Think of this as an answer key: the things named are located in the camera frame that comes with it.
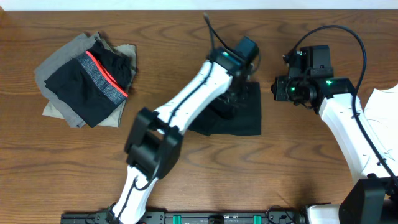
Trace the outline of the black polo shirt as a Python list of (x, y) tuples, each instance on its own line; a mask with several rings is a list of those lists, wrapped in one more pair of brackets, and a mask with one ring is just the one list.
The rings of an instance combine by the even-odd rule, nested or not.
[(210, 136), (229, 134), (256, 136), (261, 134), (261, 89), (258, 82), (247, 82), (234, 101), (218, 97), (188, 127), (190, 131)]

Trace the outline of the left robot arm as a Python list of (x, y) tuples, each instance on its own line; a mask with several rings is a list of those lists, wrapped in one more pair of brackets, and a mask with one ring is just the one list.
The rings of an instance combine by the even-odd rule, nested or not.
[(213, 49), (175, 97), (154, 111), (138, 112), (124, 147), (127, 179), (119, 200), (108, 211), (108, 223), (137, 223), (142, 218), (155, 183), (177, 163), (188, 127), (217, 97), (239, 91), (258, 55), (258, 47)]

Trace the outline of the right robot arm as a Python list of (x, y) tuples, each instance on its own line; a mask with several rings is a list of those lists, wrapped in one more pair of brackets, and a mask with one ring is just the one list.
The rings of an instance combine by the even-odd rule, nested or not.
[(354, 187), (339, 205), (307, 205), (303, 223), (397, 223), (397, 186), (383, 167), (397, 173), (393, 158), (366, 119), (348, 78), (335, 78), (328, 50), (310, 48), (283, 56), (288, 74), (276, 77), (276, 101), (313, 109), (332, 131)]

